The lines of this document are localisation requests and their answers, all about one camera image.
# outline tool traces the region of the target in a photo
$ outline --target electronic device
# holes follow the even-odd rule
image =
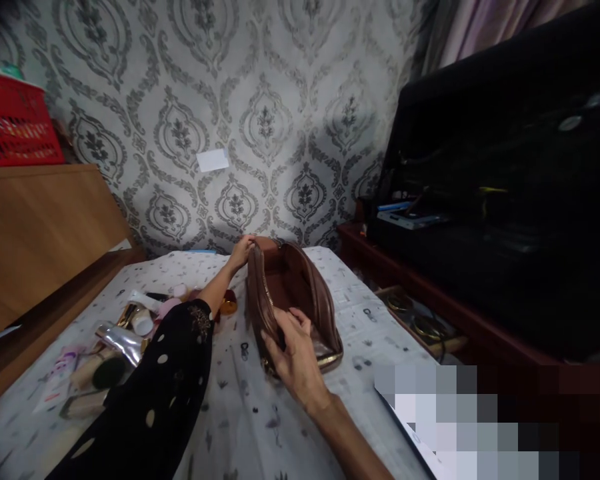
[[[407,84],[367,236],[556,359],[600,351],[600,2]]]

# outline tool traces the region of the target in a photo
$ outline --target brown makeup bag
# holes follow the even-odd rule
[[[282,310],[296,307],[311,320],[311,339],[320,370],[336,368],[343,348],[335,327],[333,300],[326,282],[302,249],[293,243],[276,244],[256,237],[249,253],[247,274],[247,324],[253,326],[261,364],[267,374],[277,377],[275,366],[260,330],[284,351],[285,336],[273,316],[273,306]]]

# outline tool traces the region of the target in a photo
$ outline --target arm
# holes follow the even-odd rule
[[[229,288],[229,283],[233,276],[244,266],[249,256],[249,251],[255,244],[253,235],[244,235],[238,243],[235,244],[229,260],[224,264],[214,278],[202,289],[198,298],[204,300],[211,312],[215,315],[222,304],[225,292]]]
[[[355,426],[340,397],[327,389],[315,360],[311,321],[298,309],[275,309],[285,334],[284,352],[264,330],[267,349],[280,379],[322,432],[348,479],[393,478]]]

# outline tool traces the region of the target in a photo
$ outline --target wooden headboard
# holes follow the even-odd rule
[[[107,253],[128,240],[131,249]],[[144,259],[95,165],[0,168],[0,395],[126,264]]]

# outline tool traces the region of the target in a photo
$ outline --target patterned wallpaper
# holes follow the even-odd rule
[[[431,0],[10,0],[0,65],[47,91],[153,254],[337,244],[377,181]],[[201,173],[196,152],[229,168]]]

